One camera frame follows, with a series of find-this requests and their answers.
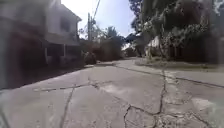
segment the power line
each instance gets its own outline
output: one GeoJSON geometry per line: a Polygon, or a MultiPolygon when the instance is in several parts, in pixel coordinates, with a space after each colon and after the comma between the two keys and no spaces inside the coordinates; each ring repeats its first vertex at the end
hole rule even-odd
{"type": "Polygon", "coordinates": [[[100,5],[100,1],[101,1],[101,0],[98,1],[97,7],[96,7],[96,11],[95,11],[95,13],[94,13],[93,20],[95,19],[96,13],[97,13],[97,11],[98,11],[98,8],[99,8],[99,5],[100,5]]]}

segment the window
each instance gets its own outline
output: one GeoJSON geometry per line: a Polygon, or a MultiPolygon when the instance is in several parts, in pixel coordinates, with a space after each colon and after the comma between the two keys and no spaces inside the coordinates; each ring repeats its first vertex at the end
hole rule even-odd
{"type": "Polygon", "coordinates": [[[61,30],[64,30],[66,32],[70,31],[70,22],[66,18],[61,18],[61,30]]]}

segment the road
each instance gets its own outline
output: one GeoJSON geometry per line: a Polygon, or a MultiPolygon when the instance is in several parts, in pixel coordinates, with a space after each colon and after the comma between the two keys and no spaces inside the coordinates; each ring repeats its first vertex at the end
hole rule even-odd
{"type": "Polygon", "coordinates": [[[153,69],[134,62],[102,63],[5,91],[0,127],[224,127],[222,73],[153,69]]]}

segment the white house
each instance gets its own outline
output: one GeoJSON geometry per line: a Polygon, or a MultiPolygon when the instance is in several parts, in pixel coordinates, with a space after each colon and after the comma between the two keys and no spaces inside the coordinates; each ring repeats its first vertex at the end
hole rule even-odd
{"type": "Polygon", "coordinates": [[[0,3],[0,89],[24,84],[23,75],[46,60],[80,56],[81,19],[61,0],[4,0],[0,3]]]}

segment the road crack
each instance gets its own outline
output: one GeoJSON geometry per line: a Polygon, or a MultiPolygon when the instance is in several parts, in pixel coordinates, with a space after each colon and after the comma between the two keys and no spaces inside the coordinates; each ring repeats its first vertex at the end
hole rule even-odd
{"type": "Polygon", "coordinates": [[[72,95],[73,95],[73,92],[74,92],[75,88],[72,89],[72,91],[70,92],[69,94],[69,97],[68,97],[68,100],[65,104],[65,109],[64,109],[64,114],[61,118],[61,121],[60,121],[60,125],[59,125],[59,128],[63,128],[64,127],[64,124],[65,124],[65,118],[66,118],[66,115],[68,113],[68,107],[69,107],[69,103],[71,102],[71,99],[72,99],[72,95]]]}

